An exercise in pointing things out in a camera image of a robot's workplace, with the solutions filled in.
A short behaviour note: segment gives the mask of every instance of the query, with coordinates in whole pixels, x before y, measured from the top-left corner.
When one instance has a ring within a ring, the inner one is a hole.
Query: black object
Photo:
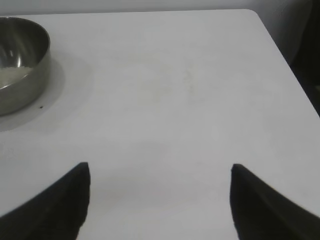
[[[291,64],[291,69],[301,87],[320,115],[320,93],[315,85],[320,85],[320,0],[312,0],[312,8],[302,34],[299,50]]]
[[[320,219],[240,164],[231,171],[230,205],[240,240],[320,240]]]
[[[83,162],[1,217],[0,240],[75,240],[85,222],[89,198],[90,171]]]

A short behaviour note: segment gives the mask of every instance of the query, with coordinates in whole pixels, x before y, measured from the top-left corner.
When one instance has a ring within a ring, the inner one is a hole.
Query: metal bowl
[[[50,38],[39,24],[0,17],[0,115],[35,100],[50,71]]]

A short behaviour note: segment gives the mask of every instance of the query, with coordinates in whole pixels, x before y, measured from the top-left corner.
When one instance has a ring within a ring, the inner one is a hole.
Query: white tabletop
[[[0,118],[1,215],[79,162],[79,240],[236,240],[233,163],[320,215],[319,117],[253,11],[23,17],[52,78]]]

